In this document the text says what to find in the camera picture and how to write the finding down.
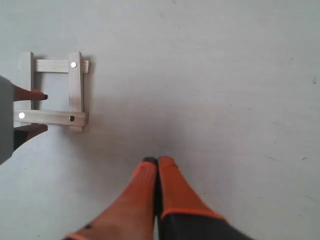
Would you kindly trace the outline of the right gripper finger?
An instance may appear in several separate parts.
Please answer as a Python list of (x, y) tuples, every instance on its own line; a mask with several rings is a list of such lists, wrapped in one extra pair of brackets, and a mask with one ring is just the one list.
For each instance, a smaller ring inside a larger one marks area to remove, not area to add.
[(46, 132), (48, 126), (46, 124), (29, 124), (14, 128), (13, 134), (13, 151), (25, 144), (30, 139)]
[(37, 89), (26, 90), (17, 85), (13, 85), (13, 101), (44, 101), (48, 95)]

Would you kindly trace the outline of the grey second gripper body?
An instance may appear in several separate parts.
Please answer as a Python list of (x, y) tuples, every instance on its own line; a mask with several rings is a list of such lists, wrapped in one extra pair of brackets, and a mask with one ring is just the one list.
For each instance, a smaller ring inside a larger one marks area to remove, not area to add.
[(0, 164), (14, 152), (14, 87), (0, 76)]

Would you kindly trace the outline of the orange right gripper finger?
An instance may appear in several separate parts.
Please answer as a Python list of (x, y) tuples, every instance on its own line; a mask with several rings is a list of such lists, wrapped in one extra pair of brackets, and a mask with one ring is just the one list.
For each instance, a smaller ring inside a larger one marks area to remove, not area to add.
[(162, 240), (250, 240), (211, 210), (188, 184), (172, 157), (158, 159)]
[(66, 240), (152, 240), (155, 224), (157, 160), (146, 157), (119, 197)]

